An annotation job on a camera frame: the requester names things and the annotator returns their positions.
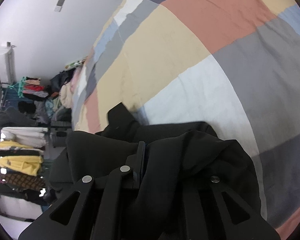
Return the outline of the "white wall air conditioner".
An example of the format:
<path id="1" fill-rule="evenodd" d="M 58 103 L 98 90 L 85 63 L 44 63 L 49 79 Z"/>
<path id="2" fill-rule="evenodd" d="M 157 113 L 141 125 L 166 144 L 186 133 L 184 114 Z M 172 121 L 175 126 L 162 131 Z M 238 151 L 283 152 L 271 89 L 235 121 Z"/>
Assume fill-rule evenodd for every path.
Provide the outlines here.
<path id="1" fill-rule="evenodd" d="M 0 47 L 0 82 L 11 85 L 15 81 L 14 50 L 11 42 L 6 42 Z"/>

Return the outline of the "white hanging garment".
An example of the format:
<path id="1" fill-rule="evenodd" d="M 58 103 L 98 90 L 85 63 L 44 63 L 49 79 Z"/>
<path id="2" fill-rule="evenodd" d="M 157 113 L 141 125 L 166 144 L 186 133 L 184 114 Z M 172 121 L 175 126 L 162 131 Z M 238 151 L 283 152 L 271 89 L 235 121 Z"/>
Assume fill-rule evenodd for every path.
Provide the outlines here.
<path id="1" fill-rule="evenodd" d="M 34 148 L 46 145 L 45 135 L 48 131 L 46 127 L 4 127 L 0 130 L 5 135 L 5 140 Z"/>

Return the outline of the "green sock drying hanger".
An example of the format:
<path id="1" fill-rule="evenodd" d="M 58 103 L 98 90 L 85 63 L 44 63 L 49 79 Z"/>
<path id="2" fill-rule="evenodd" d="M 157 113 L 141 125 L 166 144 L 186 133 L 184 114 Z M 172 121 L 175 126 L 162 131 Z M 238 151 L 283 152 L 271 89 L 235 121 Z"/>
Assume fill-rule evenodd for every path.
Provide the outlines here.
<path id="1" fill-rule="evenodd" d="M 12 89 L 12 90 L 16 91 L 17 96 L 19 98 L 23 98 L 24 97 L 23 96 L 23 91 L 24 91 L 25 83 L 26 83 L 26 77 L 23 76 L 18 83 L 14 83 L 12 85 L 9 85 L 9 89 Z"/>

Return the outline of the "black puffer jacket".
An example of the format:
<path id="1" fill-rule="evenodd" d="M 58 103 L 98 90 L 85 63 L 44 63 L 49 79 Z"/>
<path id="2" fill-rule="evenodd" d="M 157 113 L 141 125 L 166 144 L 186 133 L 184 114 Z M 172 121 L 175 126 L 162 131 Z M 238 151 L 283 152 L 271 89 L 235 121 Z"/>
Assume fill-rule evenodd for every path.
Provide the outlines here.
<path id="1" fill-rule="evenodd" d="M 95 134 L 71 132 L 53 161 L 49 239 L 265 239 L 254 164 L 238 141 L 205 122 L 143 126 L 123 104 L 108 122 Z"/>

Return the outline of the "pile of clothes beside bed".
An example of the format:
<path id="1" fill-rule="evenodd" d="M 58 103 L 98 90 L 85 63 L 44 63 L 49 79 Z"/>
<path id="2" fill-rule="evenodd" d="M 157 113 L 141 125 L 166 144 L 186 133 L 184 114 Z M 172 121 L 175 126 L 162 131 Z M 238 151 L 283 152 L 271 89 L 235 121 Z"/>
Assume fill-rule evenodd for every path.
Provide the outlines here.
<path id="1" fill-rule="evenodd" d="M 71 122 L 73 97 L 82 68 L 80 62 L 50 80 L 51 95 L 44 104 L 48 121 Z"/>

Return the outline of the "brown patterned hanging garment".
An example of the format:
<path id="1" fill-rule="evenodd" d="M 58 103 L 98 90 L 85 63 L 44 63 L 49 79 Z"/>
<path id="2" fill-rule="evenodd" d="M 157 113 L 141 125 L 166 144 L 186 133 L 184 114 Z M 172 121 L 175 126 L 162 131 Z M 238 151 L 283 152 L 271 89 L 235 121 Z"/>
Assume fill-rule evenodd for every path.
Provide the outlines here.
<path id="1" fill-rule="evenodd" d="M 0 180 L 25 190 L 40 191 L 46 187 L 43 178 L 23 173 L 0 174 Z"/>

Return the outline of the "yellow hanging sweater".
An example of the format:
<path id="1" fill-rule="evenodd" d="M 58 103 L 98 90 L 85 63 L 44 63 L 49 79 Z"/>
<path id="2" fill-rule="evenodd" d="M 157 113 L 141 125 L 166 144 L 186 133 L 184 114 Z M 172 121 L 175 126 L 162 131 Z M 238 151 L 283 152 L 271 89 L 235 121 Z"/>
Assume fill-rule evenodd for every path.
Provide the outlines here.
<path id="1" fill-rule="evenodd" d="M 0 157 L 0 168 L 9 168 L 29 176 L 37 176 L 43 158 L 36 155 L 16 155 Z"/>

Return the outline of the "colourful patchwork bed quilt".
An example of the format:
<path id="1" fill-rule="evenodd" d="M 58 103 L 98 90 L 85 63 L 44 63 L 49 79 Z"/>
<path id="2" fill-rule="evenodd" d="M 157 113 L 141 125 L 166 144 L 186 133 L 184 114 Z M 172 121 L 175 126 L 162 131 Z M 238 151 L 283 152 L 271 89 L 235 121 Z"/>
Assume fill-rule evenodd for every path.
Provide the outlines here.
<path id="1" fill-rule="evenodd" d="M 144 124 L 205 121 L 252 157 L 262 216 L 300 226 L 300 2 L 123 0 L 83 66 L 72 125 L 118 103 Z"/>

